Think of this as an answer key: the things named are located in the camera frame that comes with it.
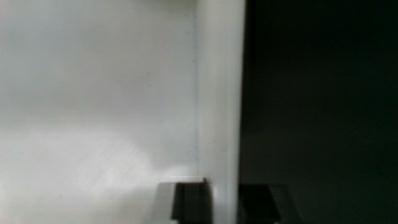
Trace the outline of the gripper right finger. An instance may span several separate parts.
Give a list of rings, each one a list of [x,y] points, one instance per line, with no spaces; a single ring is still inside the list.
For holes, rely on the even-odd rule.
[[[238,187],[238,224],[276,224],[281,221],[270,187],[242,184]]]

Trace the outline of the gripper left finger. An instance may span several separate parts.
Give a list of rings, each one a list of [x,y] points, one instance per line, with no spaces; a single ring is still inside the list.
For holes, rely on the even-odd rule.
[[[214,205],[208,181],[178,182],[171,219],[178,224],[214,224]]]

